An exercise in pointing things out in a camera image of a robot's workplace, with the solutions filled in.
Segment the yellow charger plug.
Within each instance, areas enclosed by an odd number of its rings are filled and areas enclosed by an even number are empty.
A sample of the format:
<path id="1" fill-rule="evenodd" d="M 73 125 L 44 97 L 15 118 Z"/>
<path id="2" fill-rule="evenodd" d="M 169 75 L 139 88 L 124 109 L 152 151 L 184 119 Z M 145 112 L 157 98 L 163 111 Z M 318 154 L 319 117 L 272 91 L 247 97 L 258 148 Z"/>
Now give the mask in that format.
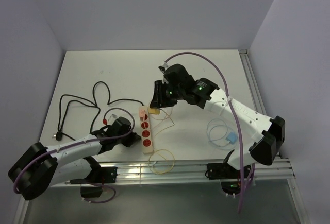
<path id="1" fill-rule="evenodd" d="M 149 114 L 152 114 L 152 115 L 159 115 L 161 112 L 160 109 L 155 109 L 155 108 L 149 108 L 148 111 L 149 111 Z"/>

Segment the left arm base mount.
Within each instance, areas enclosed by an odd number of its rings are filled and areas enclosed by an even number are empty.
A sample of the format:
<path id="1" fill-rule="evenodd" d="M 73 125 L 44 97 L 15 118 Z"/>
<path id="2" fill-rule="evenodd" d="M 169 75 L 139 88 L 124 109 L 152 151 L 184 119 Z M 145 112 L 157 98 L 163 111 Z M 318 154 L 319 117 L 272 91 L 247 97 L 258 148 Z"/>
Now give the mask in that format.
<path id="1" fill-rule="evenodd" d="M 115 183 L 117 178 L 117 167 L 100 167 L 82 180 L 81 184 L 89 186 L 80 187 L 80 195 L 84 199 L 92 200 L 99 198 L 105 192 L 105 185 Z"/>

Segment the pink charger plug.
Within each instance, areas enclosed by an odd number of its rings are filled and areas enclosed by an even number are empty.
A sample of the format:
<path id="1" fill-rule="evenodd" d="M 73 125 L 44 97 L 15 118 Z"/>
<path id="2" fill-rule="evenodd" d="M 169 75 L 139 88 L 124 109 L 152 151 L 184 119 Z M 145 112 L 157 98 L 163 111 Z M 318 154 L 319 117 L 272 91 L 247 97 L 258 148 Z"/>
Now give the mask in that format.
<path id="1" fill-rule="evenodd" d="M 141 107 L 139 109 L 139 117 L 140 117 L 140 120 L 141 121 L 147 120 L 147 111 L 146 111 L 146 108 Z"/>

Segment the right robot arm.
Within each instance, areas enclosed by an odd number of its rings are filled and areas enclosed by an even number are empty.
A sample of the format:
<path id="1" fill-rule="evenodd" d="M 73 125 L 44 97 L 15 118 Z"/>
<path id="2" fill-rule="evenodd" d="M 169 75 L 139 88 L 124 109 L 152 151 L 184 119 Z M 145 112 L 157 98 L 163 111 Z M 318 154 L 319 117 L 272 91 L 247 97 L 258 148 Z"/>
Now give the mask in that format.
<path id="1" fill-rule="evenodd" d="M 230 178 L 240 173 L 242 166 L 260 163 L 273 164 L 285 140 L 285 120 L 280 116 L 271 118 L 258 113 L 241 102 L 231 98 L 217 84 L 207 78 L 198 80 L 181 64 L 159 67 L 162 80 L 154 82 L 154 94 L 150 108 L 173 107 L 184 100 L 190 105 L 217 114 L 223 118 L 234 118 L 238 132 L 245 132 L 251 141 L 230 149 L 223 165 L 224 174 Z"/>

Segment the beige red power strip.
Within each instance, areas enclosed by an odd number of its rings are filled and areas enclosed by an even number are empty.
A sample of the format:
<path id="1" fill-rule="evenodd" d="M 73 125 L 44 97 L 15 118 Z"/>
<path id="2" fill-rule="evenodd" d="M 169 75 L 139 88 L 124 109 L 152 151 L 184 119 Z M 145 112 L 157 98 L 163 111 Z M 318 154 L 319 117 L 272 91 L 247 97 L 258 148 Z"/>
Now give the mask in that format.
<path id="1" fill-rule="evenodd" d="M 147 106 L 141 106 L 141 107 L 146 108 L 147 111 L 147 120 L 144 121 L 140 120 L 142 152 L 144 154 L 151 154 L 153 152 L 153 139 L 152 139 L 152 131 L 151 131 L 150 114 Z"/>

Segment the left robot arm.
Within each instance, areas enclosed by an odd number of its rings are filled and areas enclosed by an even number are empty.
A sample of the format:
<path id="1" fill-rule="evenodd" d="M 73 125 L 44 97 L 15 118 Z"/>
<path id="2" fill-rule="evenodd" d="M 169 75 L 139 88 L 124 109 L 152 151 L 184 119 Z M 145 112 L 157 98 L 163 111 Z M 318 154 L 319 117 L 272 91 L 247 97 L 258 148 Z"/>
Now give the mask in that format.
<path id="1" fill-rule="evenodd" d="M 117 145 L 131 147 L 141 141 L 133 131 L 134 122 L 117 118 L 88 136 L 55 146 L 32 144 L 8 171 L 13 191 L 33 200 L 50 186 L 69 181 L 74 184 L 100 184 L 115 181 L 115 173 L 101 167 L 96 155 Z"/>

